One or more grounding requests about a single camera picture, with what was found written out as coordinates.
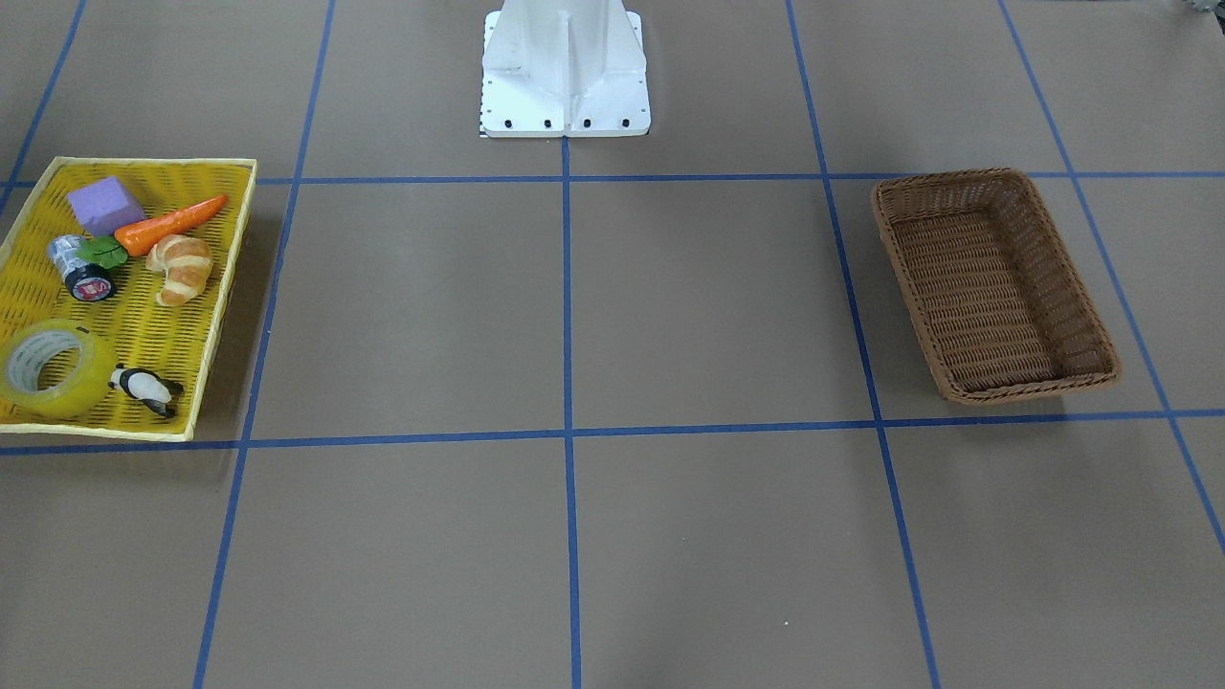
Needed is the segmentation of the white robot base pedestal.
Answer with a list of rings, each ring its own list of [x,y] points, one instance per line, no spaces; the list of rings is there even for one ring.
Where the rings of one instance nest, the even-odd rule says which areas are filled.
[[[643,23],[624,2],[503,1],[481,39],[481,136],[649,132]]]

